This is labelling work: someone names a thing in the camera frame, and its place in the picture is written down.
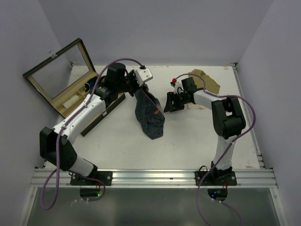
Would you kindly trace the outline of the navy striped underwear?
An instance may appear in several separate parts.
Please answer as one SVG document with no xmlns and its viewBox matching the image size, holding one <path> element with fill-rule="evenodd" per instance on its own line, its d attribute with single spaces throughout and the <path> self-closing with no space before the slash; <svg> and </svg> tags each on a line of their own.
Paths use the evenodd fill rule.
<svg viewBox="0 0 301 226">
<path fill-rule="evenodd" d="M 152 140 L 162 137 L 165 116 L 159 100 L 150 92 L 143 92 L 141 88 L 135 93 L 135 98 L 135 117 L 143 133 Z"/>
</svg>

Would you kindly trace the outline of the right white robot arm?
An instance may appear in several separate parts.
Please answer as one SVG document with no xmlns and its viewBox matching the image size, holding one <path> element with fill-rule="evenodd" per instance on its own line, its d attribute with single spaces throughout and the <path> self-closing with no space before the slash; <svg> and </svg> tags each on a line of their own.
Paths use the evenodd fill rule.
<svg viewBox="0 0 301 226">
<path fill-rule="evenodd" d="M 220 97 L 205 88 L 198 88 L 192 77 L 178 82 L 172 79 L 172 92 L 167 93 L 164 112 L 184 109 L 186 104 L 202 105 L 212 112 L 213 127 L 218 136 L 217 148 L 211 167 L 195 172 L 196 184 L 201 186 L 236 185 L 232 171 L 235 138 L 246 127 L 246 120 L 237 97 Z"/>
</svg>

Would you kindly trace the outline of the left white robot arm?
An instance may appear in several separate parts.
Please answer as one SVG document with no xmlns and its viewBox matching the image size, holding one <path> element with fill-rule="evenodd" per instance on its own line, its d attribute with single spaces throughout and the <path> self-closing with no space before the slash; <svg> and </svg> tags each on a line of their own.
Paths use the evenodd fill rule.
<svg viewBox="0 0 301 226">
<path fill-rule="evenodd" d="M 153 78 L 150 69 L 144 65 L 128 72 L 124 64 L 113 63 L 104 71 L 106 75 L 96 79 L 92 91 L 68 117 L 53 128 L 45 127 L 40 131 L 40 156 L 55 165 L 57 170 L 80 174 L 87 185 L 97 181 L 97 167 L 77 155 L 72 146 L 76 138 L 97 115 L 106 111 L 119 94 L 132 96 Z"/>
</svg>

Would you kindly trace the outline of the olive tan underwear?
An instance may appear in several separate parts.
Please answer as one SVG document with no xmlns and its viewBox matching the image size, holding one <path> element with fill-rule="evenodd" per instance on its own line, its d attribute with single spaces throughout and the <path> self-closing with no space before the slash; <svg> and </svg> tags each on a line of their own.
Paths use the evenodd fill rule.
<svg viewBox="0 0 301 226">
<path fill-rule="evenodd" d="M 198 75 L 198 76 L 189 75 L 189 77 L 193 78 L 194 83 L 197 86 L 197 88 L 204 87 L 204 83 L 201 80 L 201 78 L 202 78 L 205 81 L 206 90 L 208 90 L 209 92 L 214 93 L 216 95 L 219 94 L 220 85 L 214 79 L 212 79 L 209 75 L 207 75 L 204 71 L 202 71 L 200 69 L 194 69 L 192 72 L 189 72 L 189 74 Z"/>
</svg>

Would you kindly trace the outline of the black blue rolled underwear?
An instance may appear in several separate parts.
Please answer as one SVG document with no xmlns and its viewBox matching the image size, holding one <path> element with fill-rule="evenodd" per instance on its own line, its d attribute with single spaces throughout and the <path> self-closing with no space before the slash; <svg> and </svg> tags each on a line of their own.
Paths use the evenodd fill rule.
<svg viewBox="0 0 301 226">
<path fill-rule="evenodd" d="M 94 85 L 95 85 L 96 80 L 88 80 L 85 84 L 84 84 L 84 89 L 85 92 L 90 91 Z"/>
</svg>

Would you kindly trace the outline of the white rolled cloth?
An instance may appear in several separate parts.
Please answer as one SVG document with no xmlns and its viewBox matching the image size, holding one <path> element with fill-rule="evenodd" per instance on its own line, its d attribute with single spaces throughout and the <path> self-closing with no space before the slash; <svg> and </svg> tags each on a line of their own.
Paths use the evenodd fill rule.
<svg viewBox="0 0 301 226">
<path fill-rule="evenodd" d="M 78 95 L 74 95 L 69 100 L 67 100 L 66 102 L 63 103 L 63 107 L 66 108 L 66 109 L 68 109 L 73 104 L 75 104 L 78 100 L 79 100 L 79 96 Z"/>
</svg>

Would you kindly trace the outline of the black compartment storage box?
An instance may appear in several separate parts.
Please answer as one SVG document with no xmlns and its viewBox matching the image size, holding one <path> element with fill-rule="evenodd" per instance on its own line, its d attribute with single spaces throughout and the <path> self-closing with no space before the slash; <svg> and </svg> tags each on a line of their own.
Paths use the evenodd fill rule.
<svg viewBox="0 0 301 226">
<path fill-rule="evenodd" d="M 68 117 L 87 97 L 84 84 L 98 74 L 82 39 L 77 38 L 23 74 L 23 77 L 63 117 Z M 63 103 L 74 95 L 79 100 L 70 108 Z"/>
</svg>

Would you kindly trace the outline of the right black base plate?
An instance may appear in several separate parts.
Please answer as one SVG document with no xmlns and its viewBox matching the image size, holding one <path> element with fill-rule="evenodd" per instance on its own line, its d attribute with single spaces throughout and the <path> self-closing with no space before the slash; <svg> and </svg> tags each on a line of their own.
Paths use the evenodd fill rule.
<svg viewBox="0 0 301 226">
<path fill-rule="evenodd" d="M 206 171 L 195 171 L 195 183 L 196 186 L 199 185 L 202 178 L 205 176 Z M 208 176 L 205 177 L 205 179 L 201 182 L 201 186 L 237 186 L 237 179 L 235 172 L 231 172 L 228 175 L 222 175 L 222 176 L 214 176 L 212 173 L 210 173 Z"/>
</svg>

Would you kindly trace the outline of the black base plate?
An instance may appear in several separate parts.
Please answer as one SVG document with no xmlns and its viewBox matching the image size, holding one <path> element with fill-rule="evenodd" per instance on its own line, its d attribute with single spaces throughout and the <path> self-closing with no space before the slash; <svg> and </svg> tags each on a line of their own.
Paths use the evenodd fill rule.
<svg viewBox="0 0 301 226">
<path fill-rule="evenodd" d="M 72 186 L 111 186 L 113 179 L 112 171 L 94 171 L 92 174 L 85 178 L 78 173 L 69 172 L 71 176 L 70 185 Z"/>
<path fill-rule="evenodd" d="M 205 176 L 206 171 L 195 171 L 195 183 L 196 186 L 199 185 L 202 178 Z M 205 177 L 205 179 L 201 182 L 201 186 L 237 186 L 237 179 L 235 172 L 231 172 L 228 175 L 222 175 L 222 176 L 214 176 L 212 173 L 210 173 L 208 176 Z"/>
</svg>

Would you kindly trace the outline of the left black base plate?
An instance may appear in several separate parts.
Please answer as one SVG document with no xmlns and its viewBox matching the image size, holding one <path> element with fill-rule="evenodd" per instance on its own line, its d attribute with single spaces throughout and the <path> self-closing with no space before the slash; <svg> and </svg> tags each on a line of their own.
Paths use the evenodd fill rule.
<svg viewBox="0 0 301 226">
<path fill-rule="evenodd" d="M 94 171 L 92 174 L 85 178 L 78 173 L 69 172 L 71 176 L 70 185 L 72 186 L 111 186 L 113 179 L 112 171 Z"/>
</svg>

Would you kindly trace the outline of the aluminium front rail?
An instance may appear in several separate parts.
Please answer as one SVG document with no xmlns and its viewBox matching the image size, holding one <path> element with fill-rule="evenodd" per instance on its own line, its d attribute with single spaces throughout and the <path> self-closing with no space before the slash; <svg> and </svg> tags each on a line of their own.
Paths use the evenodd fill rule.
<svg viewBox="0 0 301 226">
<path fill-rule="evenodd" d="M 52 169 L 35 169 L 30 187 L 42 188 Z M 112 188 L 197 188 L 205 172 L 194 170 L 100 170 L 101 181 Z M 59 187 L 96 188 L 96 182 L 75 179 L 71 173 L 60 172 Z M 207 176 L 202 185 L 207 188 L 275 188 L 276 178 L 272 169 L 235 169 L 231 176 L 213 182 Z"/>
</svg>

